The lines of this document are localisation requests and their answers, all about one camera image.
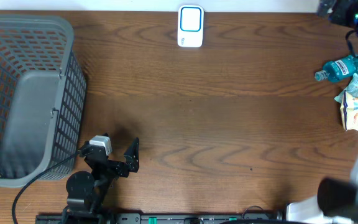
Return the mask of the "yellow snack bag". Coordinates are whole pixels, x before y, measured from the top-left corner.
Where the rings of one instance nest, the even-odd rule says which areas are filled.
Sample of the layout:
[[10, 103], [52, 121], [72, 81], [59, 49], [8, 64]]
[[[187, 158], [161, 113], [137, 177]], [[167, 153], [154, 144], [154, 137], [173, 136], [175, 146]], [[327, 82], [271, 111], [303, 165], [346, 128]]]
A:
[[358, 131], [358, 98], [344, 92], [340, 107], [342, 126], [345, 131]]

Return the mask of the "blue mouthwash bottle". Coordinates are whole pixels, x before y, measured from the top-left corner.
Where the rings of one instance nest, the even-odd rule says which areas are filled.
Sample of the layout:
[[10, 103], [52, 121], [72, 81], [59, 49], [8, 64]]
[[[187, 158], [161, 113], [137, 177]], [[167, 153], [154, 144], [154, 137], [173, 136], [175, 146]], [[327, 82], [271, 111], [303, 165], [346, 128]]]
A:
[[316, 72], [314, 78], [316, 81], [328, 80], [331, 83], [337, 83], [343, 79], [358, 75], [358, 58], [348, 55], [347, 57], [326, 62], [323, 68]]

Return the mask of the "white wet wipes pack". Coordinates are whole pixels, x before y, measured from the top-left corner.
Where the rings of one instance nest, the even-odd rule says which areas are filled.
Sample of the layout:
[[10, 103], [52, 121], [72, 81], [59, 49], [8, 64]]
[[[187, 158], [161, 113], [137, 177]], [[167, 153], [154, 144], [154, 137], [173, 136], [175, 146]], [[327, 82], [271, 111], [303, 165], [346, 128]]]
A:
[[343, 91], [334, 98], [334, 100], [338, 103], [341, 103], [345, 92], [351, 94], [353, 97], [358, 98], [358, 74], [353, 74], [352, 80], [348, 86], [346, 86], [345, 89], [343, 89]]

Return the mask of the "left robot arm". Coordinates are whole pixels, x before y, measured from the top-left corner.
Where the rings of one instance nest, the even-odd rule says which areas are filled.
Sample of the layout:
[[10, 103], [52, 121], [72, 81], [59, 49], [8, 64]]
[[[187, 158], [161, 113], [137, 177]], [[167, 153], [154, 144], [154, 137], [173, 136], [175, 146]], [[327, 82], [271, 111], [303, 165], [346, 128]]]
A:
[[115, 223], [113, 213], [103, 208], [103, 202], [115, 180], [127, 178], [131, 172], [139, 170], [139, 138], [135, 138], [125, 151], [124, 162], [109, 159], [112, 144], [107, 134], [93, 137], [78, 152], [91, 172], [75, 172], [67, 180], [67, 207], [60, 222]]

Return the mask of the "white barcode scanner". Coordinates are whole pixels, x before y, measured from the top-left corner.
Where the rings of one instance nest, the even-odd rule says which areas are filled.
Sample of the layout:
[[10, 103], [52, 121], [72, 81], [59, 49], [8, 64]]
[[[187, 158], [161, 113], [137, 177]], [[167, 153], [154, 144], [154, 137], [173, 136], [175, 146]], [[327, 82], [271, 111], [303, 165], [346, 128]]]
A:
[[203, 44], [204, 9], [196, 5], [182, 5], [178, 10], [177, 44], [198, 48]]

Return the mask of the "grey plastic shopping basket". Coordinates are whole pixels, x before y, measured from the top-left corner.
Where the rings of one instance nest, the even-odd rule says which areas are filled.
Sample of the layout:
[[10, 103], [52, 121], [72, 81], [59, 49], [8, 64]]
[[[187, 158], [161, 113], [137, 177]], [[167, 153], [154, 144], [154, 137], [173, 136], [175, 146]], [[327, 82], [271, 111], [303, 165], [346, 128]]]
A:
[[0, 187], [72, 171], [86, 95], [73, 44], [61, 17], [0, 14]]

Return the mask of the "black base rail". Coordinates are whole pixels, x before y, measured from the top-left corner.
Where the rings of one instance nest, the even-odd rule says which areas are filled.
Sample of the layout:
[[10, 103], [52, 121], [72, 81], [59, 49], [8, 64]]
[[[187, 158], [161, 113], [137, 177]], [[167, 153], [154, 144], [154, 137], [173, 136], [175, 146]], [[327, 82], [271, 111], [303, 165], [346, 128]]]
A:
[[215, 224], [224, 222], [245, 222], [245, 223], [283, 223], [282, 218], [276, 215], [266, 215], [262, 213], [246, 213], [245, 215], [156, 215], [139, 213], [117, 213], [109, 221], [96, 218], [67, 219], [66, 223], [113, 223], [113, 224], [184, 224], [184, 223], [204, 223]]

